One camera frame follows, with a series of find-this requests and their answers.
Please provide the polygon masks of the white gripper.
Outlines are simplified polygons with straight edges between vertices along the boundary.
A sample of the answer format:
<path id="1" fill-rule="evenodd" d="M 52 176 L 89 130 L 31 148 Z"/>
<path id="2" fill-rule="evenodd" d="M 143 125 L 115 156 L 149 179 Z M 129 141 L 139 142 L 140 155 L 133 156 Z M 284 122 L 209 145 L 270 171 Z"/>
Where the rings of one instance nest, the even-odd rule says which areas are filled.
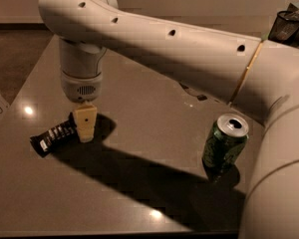
<path id="1" fill-rule="evenodd" d="M 80 79 L 61 73 L 61 86 L 66 97 L 73 103 L 82 103 L 73 110 L 77 134 L 82 143 L 90 142 L 94 138 L 98 110 L 90 101 L 100 95 L 102 79 L 102 74 Z"/>

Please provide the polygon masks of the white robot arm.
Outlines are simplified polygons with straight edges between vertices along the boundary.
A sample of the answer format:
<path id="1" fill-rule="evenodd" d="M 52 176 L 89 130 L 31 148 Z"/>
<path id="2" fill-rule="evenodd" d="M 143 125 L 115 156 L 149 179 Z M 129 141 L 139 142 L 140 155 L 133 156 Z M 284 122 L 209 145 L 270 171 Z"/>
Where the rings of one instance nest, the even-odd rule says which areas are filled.
<path id="1" fill-rule="evenodd" d="M 123 12 L 117 0 L 39 0 L 39 12 L 60 38 L 69 100 L 99 95 L 110 49 L 262 124 L 239 239 L 299 239 L 299 49 Z"/>

